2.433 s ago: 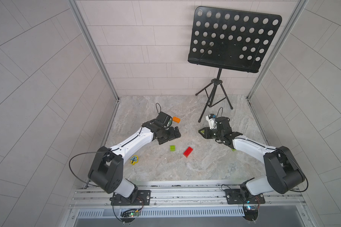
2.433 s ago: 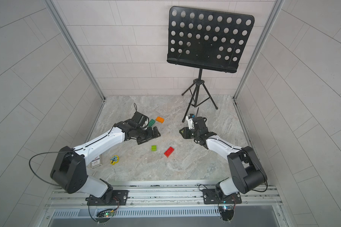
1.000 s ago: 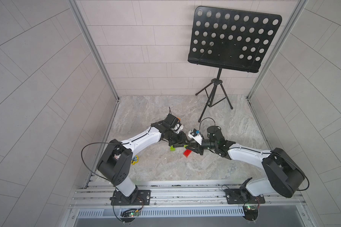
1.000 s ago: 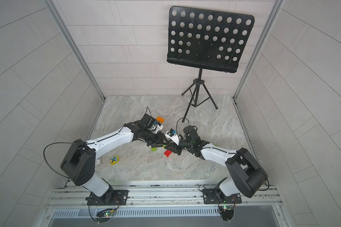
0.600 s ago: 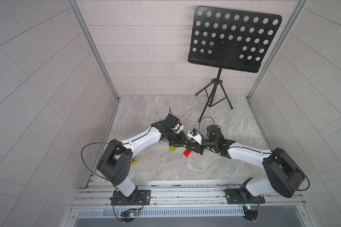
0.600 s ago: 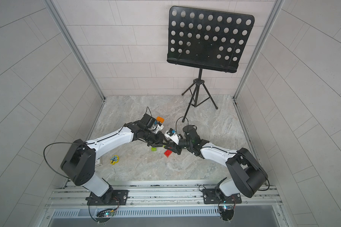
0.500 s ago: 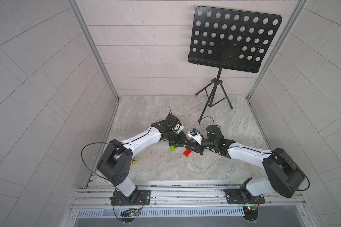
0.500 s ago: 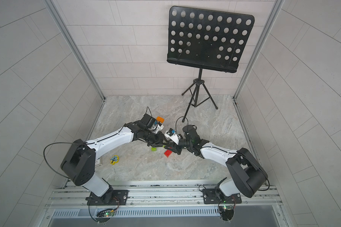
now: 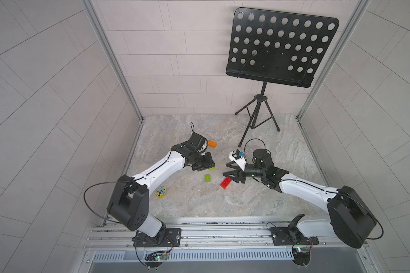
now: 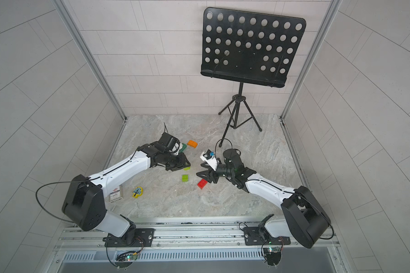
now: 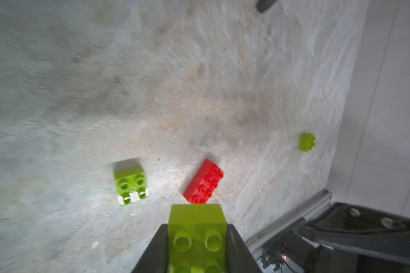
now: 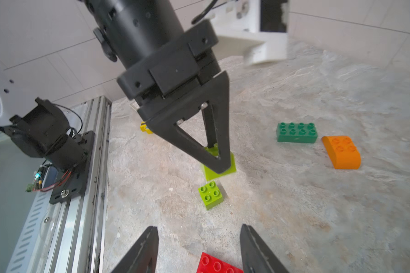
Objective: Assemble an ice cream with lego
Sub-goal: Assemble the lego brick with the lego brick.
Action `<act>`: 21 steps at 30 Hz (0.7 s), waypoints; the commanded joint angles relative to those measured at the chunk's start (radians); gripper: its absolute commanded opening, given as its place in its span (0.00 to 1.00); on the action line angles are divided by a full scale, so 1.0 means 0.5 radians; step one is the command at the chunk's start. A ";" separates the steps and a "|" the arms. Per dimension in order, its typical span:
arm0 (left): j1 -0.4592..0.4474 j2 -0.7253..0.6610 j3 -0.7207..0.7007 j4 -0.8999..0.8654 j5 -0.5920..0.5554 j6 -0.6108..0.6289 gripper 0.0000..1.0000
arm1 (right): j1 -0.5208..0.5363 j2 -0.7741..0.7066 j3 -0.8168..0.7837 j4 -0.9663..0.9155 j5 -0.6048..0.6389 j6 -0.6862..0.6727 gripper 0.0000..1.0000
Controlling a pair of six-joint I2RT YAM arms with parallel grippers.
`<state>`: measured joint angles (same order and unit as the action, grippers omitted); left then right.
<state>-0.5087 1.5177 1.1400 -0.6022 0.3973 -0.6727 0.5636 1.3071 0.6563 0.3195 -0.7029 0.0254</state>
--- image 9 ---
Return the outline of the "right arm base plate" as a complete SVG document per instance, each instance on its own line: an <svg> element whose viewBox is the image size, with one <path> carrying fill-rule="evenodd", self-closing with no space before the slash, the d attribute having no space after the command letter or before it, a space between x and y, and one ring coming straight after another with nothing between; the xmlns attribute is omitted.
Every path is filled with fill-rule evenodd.
<svg viewBox="0 0 410 273"><path fill-rule="evenodd" d="M267 227L271 232L274 246L318 245L317 237L305 237L298 229L297 224L305 215L297 215L287 227Z"/></svg>

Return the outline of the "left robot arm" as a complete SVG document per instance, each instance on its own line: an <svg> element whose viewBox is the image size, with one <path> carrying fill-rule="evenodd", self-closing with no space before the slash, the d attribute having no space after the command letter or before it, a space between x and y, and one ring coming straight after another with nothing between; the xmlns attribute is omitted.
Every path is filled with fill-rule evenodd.
<svg viewBox="0 0 410 273"><path fill-rule="evenodd" d="M175 172L184 167L203 171L215 167L208 140L197 133L190 139L172 146L155 164L131 177L120 177L115 185L107 213L131 231L139 231L152 239L163 240L165 224L149 214L150 195Z"/></svg>

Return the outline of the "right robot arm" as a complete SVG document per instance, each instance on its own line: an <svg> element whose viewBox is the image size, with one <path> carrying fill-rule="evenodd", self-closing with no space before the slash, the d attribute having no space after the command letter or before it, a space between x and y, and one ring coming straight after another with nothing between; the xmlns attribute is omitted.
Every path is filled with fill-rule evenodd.
<svg viewBox="0 0 410 273"><path fill-rule="evenodd" d="M347 246L360 248L377 225L375 216L354 189L319 185L291 174L274 165L267 149L257 149L249 164L239 150L228 155L230 171L223 175L236 183L244 184L248 177L267 188L303 199L328 213L327 216L296 216L289 224L292 243L302 238L338 238Z"/></svg>

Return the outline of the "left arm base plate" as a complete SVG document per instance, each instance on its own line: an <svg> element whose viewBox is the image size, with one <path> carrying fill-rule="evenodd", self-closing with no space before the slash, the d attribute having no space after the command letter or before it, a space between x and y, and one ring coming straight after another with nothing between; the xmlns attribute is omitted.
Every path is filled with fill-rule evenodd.
<svg viewBox="0 0 410 273"><path fill-rule="evenodd" d="M155 237L151 237L143 232L137 231L133 237L133 246L135 248L170 248L179 247L182 229L180 228L165 228Z"/></svg>

